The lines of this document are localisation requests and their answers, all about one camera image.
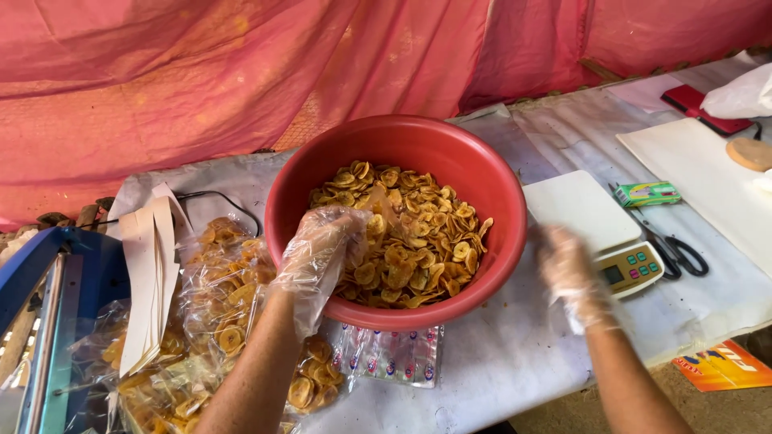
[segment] gloved hand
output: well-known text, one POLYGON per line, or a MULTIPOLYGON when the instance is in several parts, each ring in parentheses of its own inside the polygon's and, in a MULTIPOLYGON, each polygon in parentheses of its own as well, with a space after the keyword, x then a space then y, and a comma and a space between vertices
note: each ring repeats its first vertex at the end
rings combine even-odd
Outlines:
POLYGON ((562 299, 574 333, 589 327, 618 328, 611 311, 611 291, 593 266, 584 240, 557 225, 542 228, 543 244, 537 250, 542 279, 552 302, 562 299))
POLYGON ((299 339, 317 332, 322 309, 345 266, 359 265, 367 252, 365 230, 373 213, 339 205, 308 211, 287 245, 269 293, 295 293, 299 339))

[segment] dirt floor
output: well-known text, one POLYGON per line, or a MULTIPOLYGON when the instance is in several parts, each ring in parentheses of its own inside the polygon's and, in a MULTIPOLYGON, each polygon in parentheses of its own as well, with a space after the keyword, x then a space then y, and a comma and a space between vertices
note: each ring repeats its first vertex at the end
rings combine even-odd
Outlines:
MULTIPOLYGON (((673 364, 652 369, 652 377, 700 434, 769 434, 772 388, 698 391, 673 364)), ((510 419, 517 434, 610 433, 596 386, 575 392, 510 419)))

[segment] blue heat sealer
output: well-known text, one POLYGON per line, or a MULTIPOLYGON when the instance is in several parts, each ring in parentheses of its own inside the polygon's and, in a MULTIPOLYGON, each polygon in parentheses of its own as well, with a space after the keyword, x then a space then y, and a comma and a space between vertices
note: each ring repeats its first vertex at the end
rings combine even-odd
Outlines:
POLYGON ((78 329, 78 318, 96 318, 102 306, 130 296, 122 245, 75 227, 39 232, 0 268, 0 331, 8 329, 44 277, 41 321, 16 432, 82 432, 89 427, 74 416, 84 410, 88 390, 67 391, 74 379, 67 348, 91 332, 78 329), (67 426, 73 420, 75 425, 67 426))

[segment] forearm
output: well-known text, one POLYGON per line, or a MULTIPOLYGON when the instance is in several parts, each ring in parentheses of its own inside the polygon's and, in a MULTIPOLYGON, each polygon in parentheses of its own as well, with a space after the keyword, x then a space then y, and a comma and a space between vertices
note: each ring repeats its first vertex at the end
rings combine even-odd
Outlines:
POLYGON ((689 425, 659 389, 615 320, 587 328, 587 345, 614 434, 692 434, 689 425))
POLYGON ((196 434, 276 433, 300 353, 293 305, 292 293, 278 291, 271 296, 196 434))

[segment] round wooden object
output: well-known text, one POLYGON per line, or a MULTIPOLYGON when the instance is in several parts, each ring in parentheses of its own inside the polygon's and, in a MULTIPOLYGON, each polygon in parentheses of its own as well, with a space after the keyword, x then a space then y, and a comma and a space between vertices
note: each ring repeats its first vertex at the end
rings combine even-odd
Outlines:
POLYGON ((739 137, 726 144, 726 153, 737 164, 752 171, 772 169, 772 146, 763 141, 739 137))

